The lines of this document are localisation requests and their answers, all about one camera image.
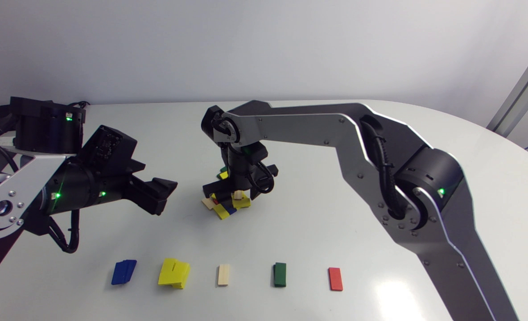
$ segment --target white wall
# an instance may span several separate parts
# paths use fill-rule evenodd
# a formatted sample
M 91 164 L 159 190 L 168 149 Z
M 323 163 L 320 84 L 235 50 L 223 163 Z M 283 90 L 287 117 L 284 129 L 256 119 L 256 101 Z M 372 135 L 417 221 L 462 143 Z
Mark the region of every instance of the white wall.
M 0 0 L 0 104 L 398 100 L 485 126 L 528 0 Z

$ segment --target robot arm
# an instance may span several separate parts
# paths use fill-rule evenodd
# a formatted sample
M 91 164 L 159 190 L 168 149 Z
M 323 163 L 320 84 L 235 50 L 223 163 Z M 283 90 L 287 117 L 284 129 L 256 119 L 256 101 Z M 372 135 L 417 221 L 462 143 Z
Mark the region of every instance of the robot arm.
M 14 148 L 0 148 L 0 263 L 24 230 L 49 234 L 73 253 L 80 209 L 128 199 L 160 215 L 177 187 L 175 181 L 133 175 L 145 164 L 132 159 L 137 140 L 123 132 L 99 126 L 82 147 L 81 108 L 12 97 L 8 111 L 11 120 L 0 128 L 14 126 L 16 138 Z M 20 168 L 13 160 L 17 154 Z M 3 172 L 8 162 L 14 173 Z M 72 213 L 70 242 L 51 217 L 63 212 Z
M 278 170 L 262 165 L 260 140 L 333 147 L 345 181 L 391 238 L 417 254 L 454 320 L 517 320 L 474 227 L 460 165 L 406 124 L 360 103 L 271 108 L 254 100 L 228 112 L 209 108 L 201 127 L 229 174 L 205 185 L 205 195 L 226 206 L 235 190 L 251 189 L 252 199 L 271 191 Z

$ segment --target red wooden block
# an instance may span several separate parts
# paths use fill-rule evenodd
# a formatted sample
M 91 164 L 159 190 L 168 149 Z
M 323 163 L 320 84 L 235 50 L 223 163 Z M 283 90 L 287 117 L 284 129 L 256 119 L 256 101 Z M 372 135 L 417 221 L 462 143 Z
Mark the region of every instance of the red wooden block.
M 330 286 L 332 291 L 343 291 L 343 283 L 341 282 L 341 270 L 338 267 L 330 267 Z

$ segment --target beige wooden block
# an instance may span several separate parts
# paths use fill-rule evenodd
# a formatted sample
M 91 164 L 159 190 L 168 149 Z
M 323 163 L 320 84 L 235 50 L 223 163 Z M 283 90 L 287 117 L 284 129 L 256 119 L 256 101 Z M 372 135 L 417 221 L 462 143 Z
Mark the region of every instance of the beige wooden block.
M 234 191 L 234 199 L 240 201 L 242 199 L 242 191 Z
M 207 207 L 207 209 L 212 210 L 215 207 L 215 203 L 212 199 L 204 198 L 201 200 L 201 202 Z
M 229 282 L 230 264 L 219 265 L 219 286 L 227 286 Z

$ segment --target blue wooden block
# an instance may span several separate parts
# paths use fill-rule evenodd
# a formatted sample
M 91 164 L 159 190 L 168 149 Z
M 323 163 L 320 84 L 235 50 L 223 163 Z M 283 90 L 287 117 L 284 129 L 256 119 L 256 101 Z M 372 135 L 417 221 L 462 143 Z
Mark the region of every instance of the blue wooden block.
M 133 275 L 133 270 L 135 270 L 135 265 L 137 260 L 123 260 L 115 264 L 115 269 L 113 270 L 113 278 L 111 278 L 111 284 L 125 284 L 131 280 Z

